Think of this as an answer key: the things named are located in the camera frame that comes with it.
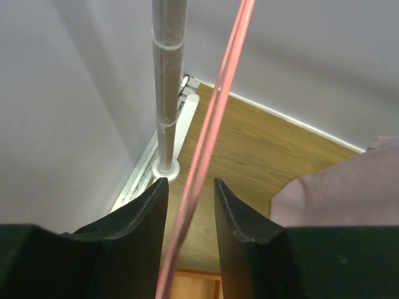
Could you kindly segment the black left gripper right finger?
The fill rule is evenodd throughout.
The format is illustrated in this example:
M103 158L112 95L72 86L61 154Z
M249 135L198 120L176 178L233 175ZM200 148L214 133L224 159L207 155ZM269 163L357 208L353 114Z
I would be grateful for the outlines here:
M214 181L225 298L397 298L398 227L283 227Z

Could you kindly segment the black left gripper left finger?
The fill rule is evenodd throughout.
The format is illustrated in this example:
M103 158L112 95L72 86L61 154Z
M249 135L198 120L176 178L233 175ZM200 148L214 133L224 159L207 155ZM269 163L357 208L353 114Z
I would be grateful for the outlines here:
M1 226L2 298L154 298L168 207L161 178L73 233Z

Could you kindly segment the pink wire hanger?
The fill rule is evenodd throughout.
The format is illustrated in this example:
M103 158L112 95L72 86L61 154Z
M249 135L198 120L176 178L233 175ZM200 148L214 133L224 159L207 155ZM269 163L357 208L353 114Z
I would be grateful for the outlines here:
M241 2L231 31L158 277L155 295L158 299L170 297L179 252L190 228L209 168L255 3L255 1Z

